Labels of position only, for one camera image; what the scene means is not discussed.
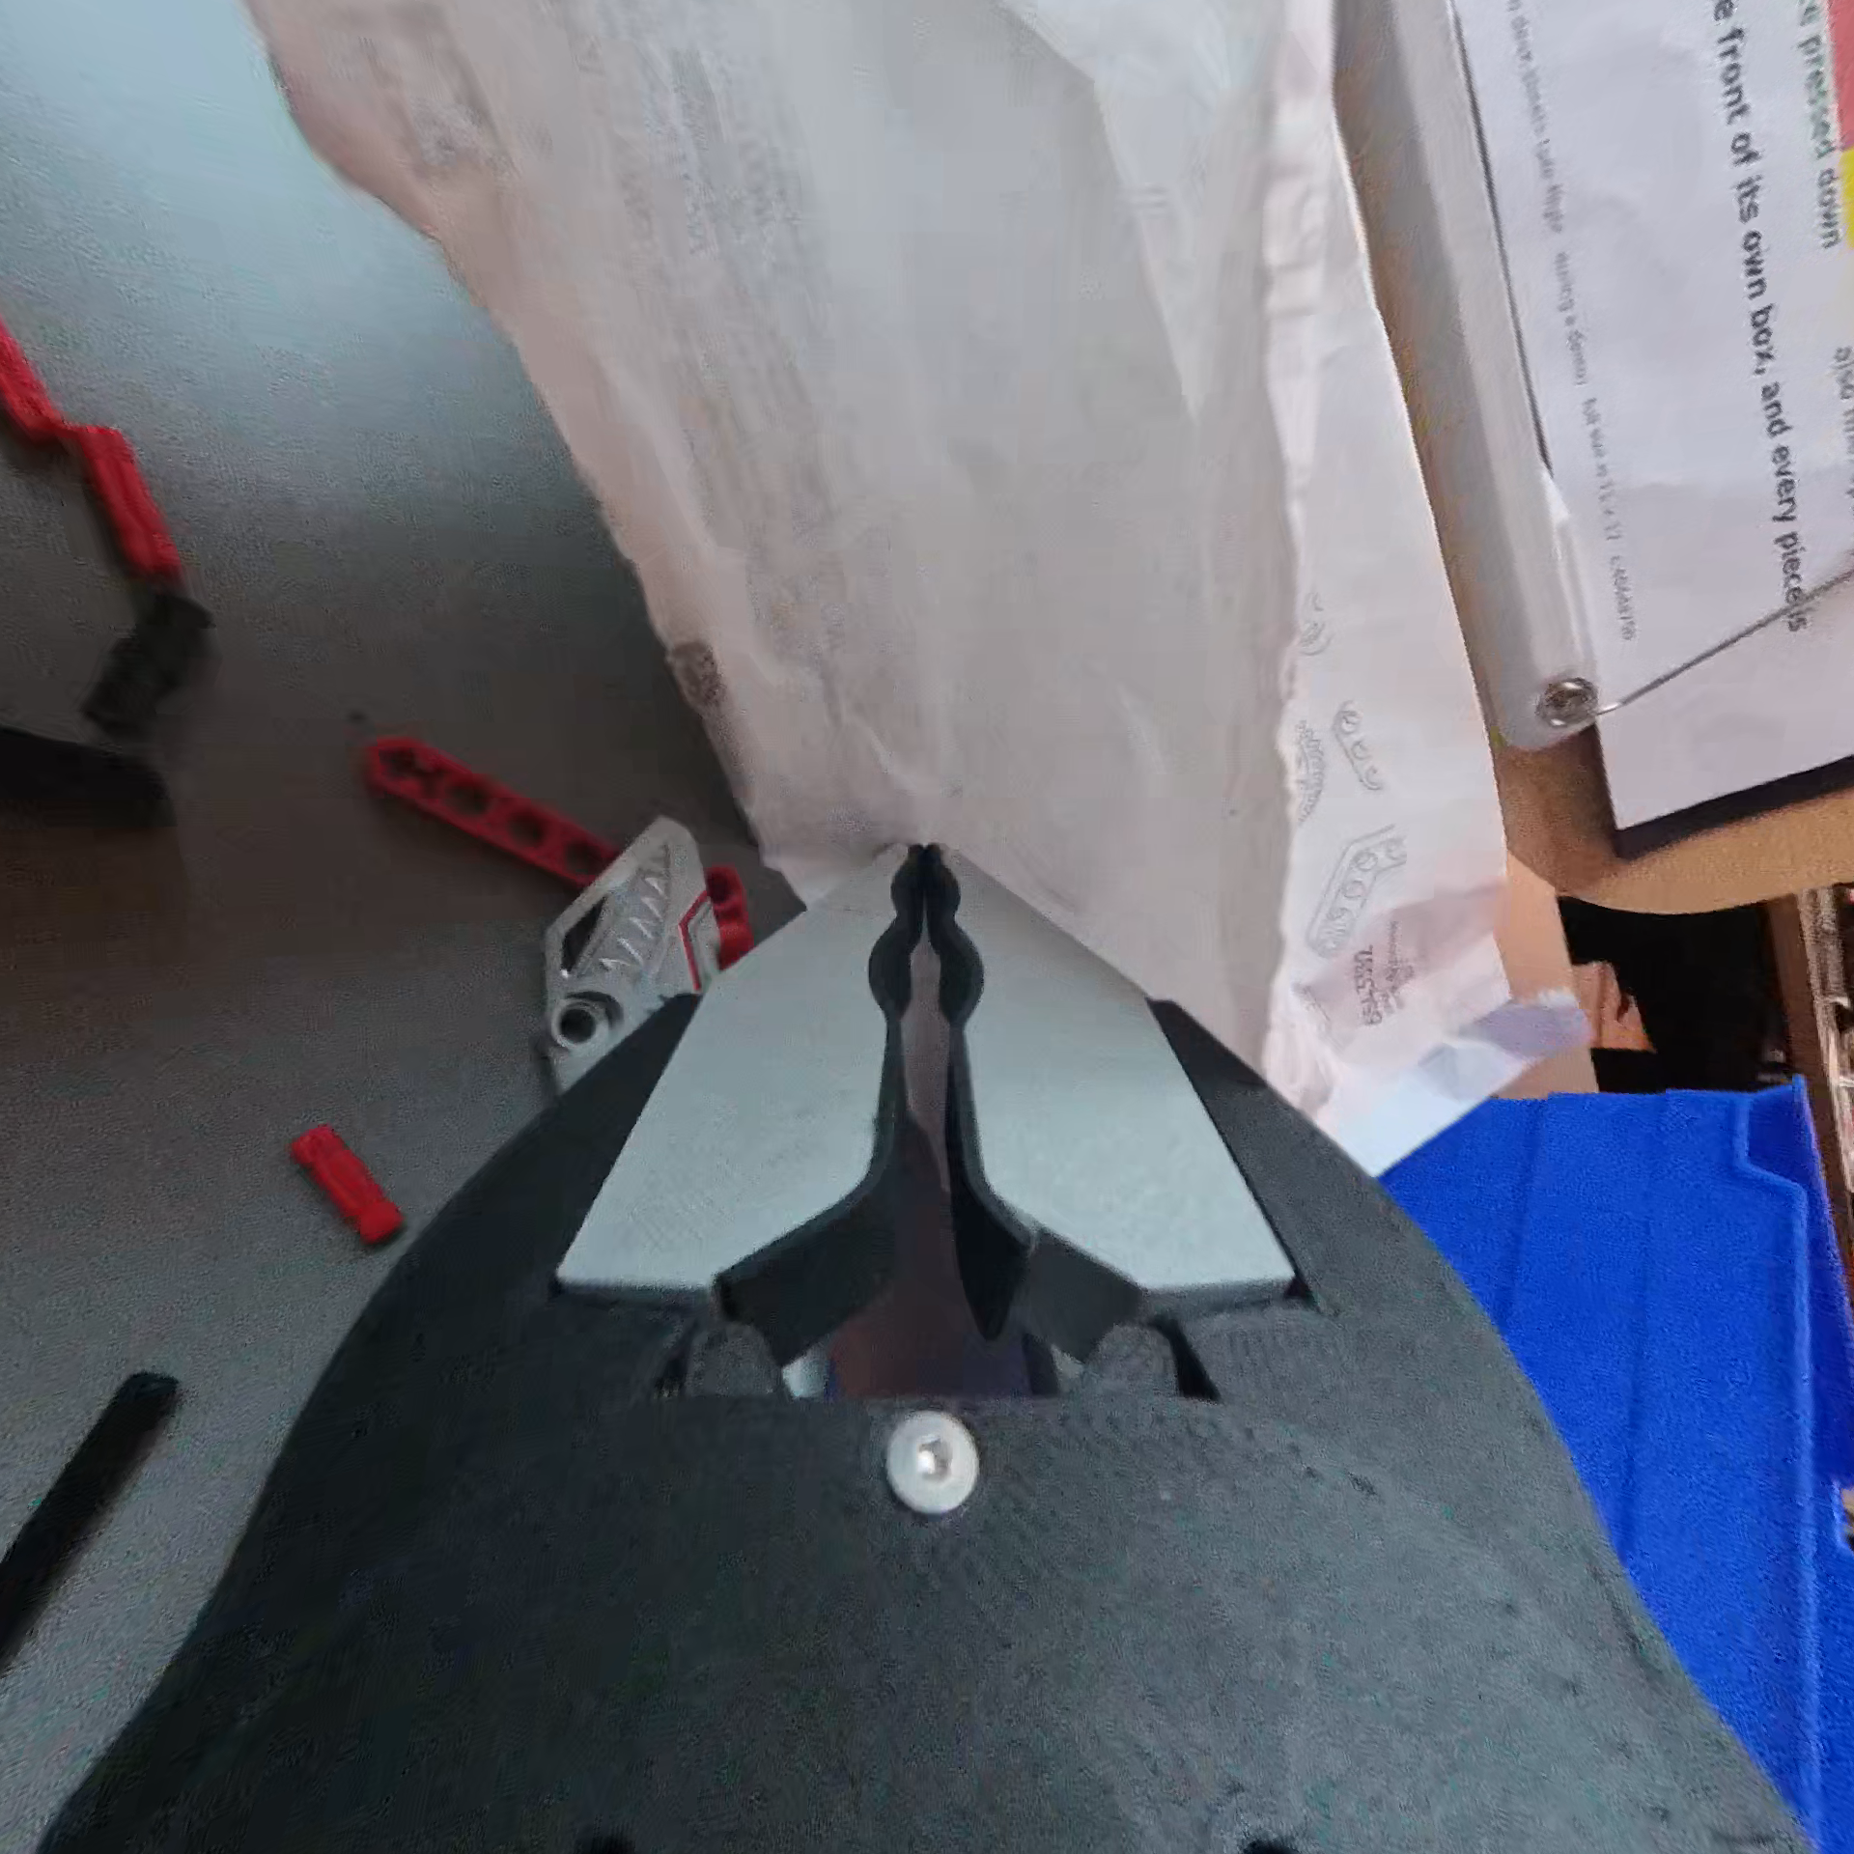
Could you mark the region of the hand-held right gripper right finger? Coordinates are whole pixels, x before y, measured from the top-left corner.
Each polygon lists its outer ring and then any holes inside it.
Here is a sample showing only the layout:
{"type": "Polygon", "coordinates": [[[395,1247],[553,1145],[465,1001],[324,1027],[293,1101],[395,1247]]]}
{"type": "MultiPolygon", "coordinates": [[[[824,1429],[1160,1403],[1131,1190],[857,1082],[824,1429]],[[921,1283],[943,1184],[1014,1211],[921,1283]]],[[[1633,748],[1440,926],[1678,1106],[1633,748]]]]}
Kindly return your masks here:
{"type": "Polygon", "coordinates": [[[964,1298],[1080,1362],[1124,1325],[1276,1302],[1291,1251],[1155,1003],[957,853],[931,853],[945,1178],[964,1298]]]}

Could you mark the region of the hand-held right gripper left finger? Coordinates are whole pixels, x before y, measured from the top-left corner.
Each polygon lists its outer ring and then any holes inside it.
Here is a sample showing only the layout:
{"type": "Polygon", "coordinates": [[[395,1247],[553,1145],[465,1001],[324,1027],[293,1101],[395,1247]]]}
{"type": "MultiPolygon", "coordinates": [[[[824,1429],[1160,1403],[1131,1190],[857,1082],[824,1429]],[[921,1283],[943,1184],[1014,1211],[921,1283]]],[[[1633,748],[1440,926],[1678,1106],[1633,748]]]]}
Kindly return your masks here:
{"type": "Polygon", "coordinates": [[[921,849],[887,849],[690,1003],[557,1290],[820,1349],[894,1278],[921,849]]]}

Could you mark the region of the red lego beam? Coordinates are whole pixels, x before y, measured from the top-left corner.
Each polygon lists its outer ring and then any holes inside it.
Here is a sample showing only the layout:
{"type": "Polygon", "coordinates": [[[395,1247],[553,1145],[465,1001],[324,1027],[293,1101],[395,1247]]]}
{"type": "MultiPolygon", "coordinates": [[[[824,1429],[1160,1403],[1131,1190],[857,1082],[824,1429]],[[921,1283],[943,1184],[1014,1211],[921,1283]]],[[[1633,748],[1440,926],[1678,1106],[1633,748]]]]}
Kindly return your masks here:
{"type": "Polygon", "coordinates": [[[568,883],[575,893],[588,891],[620,856],[620,846],[410,735],[386,735],[366,746],[362,783],[380,799],[446,823],[475,846],[568,883]]]}
{"type": "Polygon", "coordinates": [[[182,560],[128,439],[113,427],[71,420],[9,327],[2,327],[2,427],[23,445],[64,455],[78,469],[134,582],[159,589],[182,588],[182,560]]]}

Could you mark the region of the blue plastic bin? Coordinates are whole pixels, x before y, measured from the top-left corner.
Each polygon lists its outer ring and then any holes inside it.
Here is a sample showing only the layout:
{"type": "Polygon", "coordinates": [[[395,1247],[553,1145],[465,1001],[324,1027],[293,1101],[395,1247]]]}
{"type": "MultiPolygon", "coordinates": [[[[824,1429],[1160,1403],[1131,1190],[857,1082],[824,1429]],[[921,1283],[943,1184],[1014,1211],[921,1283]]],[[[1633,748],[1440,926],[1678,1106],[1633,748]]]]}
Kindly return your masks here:
{"type": "Polygon", "coordinates": [[[1489,1101],[1381,1180],[1702,1698],[1851,1851],[1851,1310],[1800,1082],[1489,1101]]]}

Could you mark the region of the printed paper bag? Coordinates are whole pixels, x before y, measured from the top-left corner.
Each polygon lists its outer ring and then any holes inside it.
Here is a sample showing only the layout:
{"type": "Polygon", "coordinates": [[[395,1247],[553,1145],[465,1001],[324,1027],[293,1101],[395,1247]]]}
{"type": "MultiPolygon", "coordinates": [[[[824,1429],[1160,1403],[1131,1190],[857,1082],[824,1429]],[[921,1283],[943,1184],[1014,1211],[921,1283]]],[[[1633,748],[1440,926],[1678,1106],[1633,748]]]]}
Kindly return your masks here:
{"type": "Polygon", "coordinates": [[[940,843],[1308,1114],[1510,1003],[1330,2],[248,11],[803,898],[940,843]]]}

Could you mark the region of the red lego pin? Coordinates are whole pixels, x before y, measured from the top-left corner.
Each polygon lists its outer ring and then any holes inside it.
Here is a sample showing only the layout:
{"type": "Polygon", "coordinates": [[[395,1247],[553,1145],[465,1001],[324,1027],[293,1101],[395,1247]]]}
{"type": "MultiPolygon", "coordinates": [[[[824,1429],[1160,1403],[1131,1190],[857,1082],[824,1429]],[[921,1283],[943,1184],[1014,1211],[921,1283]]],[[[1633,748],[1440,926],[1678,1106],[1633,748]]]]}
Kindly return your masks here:
{"type": "Polygon", "coordinates": [[[362,1247],[380,1247],[404,1229],[404,1211],[380,1187],[360,1155],[333,1126],[313,1126],[290,1141],[290,1160],[307,1170],[339,1216],[362,1247]]]}

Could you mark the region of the long black lego axle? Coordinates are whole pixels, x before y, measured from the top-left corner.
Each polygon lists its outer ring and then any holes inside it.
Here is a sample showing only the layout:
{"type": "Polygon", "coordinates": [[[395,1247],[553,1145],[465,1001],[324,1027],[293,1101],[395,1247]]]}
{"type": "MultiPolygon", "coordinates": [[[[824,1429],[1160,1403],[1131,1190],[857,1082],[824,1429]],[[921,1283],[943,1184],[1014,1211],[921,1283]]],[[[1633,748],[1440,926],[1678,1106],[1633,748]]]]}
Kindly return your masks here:
{"type": "Polygon", "coordinates": [[[135,1373],[121,1382],[78,1449],[2,1551],[2,1666],[106,1506],[127,1491],[179,1403],[179,1382],[135,1373]]]}

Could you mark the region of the black lego beam blue pins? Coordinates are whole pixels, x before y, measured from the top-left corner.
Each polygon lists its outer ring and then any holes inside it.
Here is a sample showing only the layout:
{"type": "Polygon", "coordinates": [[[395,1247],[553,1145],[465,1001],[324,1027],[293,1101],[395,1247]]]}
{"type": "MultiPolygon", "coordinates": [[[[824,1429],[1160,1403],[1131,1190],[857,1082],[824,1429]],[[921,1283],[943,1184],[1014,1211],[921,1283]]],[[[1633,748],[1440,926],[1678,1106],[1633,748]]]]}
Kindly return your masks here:
{"type": "Polygon", "coordinates": [[[2,730],[2,815],[99,831],[175,823],[163,775],[140,755],[2,730]]]}

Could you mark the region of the black lego pin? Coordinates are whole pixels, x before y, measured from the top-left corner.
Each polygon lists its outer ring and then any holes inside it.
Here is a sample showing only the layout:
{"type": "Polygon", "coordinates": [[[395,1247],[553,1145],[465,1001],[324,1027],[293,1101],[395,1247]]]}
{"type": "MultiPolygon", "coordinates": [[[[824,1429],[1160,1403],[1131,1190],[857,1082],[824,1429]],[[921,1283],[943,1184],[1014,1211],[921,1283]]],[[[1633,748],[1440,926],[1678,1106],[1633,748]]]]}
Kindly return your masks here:
{"type": "Polygon", "coordinates": [[[142,740],[166,696],[201,664],[212,612],[182,589],[142,588],[134,595],[134,625],[105,652],[83,696],[83,716],[113,740],[142,740]]]}

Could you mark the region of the instruction sheet on stand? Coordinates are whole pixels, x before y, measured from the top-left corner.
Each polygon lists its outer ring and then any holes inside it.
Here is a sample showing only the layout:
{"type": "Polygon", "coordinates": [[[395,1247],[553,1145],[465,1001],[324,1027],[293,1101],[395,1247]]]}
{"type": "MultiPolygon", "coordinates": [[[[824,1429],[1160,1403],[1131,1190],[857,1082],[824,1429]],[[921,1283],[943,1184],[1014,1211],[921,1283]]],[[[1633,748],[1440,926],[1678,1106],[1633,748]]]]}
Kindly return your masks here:
{"type": "Polygon", "coordinates": [[[1705,801],[1683,823],[1622,831],[1596,726],[1550,751],[1515,751],[1495,735],[1477,674],[1474,693],[1495,758],[1503,838],[1558,893],[1674,914],[1851,881],[1851,773],[1800,773],[1771,799],[1705,801]]]}

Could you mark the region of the clear clip bar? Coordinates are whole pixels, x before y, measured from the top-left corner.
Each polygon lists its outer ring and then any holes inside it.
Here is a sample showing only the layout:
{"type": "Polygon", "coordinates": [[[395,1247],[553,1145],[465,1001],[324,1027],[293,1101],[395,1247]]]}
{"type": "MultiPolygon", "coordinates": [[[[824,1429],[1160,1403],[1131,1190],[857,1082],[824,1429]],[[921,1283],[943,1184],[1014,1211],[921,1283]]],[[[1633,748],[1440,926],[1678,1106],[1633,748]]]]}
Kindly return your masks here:
{"type": "Polygon", "coordinates": [[[1482,709],[1550,751],[1599,720],[1596,645],[1453,2],[1333,2],[1333,107],[1482,709]]]}

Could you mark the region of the printed instruction sheet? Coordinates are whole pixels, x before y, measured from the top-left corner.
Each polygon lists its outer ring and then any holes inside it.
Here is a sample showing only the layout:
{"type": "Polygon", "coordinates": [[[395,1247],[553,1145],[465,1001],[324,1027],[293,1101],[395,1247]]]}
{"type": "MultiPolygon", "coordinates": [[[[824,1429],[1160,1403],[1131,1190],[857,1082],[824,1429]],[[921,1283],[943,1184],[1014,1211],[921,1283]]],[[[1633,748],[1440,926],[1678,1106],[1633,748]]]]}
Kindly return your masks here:
{"type": "Polygon", "coordinates": [[[1630,853],[1851,784],[1851,2],[1458,2],[1630,853]]]}

